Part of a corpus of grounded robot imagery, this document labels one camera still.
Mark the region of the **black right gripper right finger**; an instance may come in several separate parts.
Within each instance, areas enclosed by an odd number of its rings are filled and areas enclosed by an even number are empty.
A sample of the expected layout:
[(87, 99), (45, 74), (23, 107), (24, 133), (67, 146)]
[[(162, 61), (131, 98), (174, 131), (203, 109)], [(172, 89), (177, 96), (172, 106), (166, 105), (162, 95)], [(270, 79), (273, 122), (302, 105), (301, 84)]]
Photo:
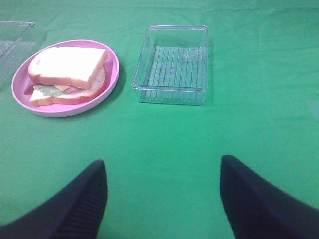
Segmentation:
[(221, 159), (220, 196), (237, 239), (317, 239), (319, 211), (259, 176), (239, 159)]

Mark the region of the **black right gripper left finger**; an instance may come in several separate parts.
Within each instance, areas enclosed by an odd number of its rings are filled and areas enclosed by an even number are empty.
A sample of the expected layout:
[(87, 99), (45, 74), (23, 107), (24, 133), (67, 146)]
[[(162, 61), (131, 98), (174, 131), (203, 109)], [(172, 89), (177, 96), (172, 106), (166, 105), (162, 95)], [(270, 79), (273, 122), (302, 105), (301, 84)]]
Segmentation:
[(95, 239), (107, 203), (105, 163), (92, 162), (66, 187), (1, 227), (2, 239)]

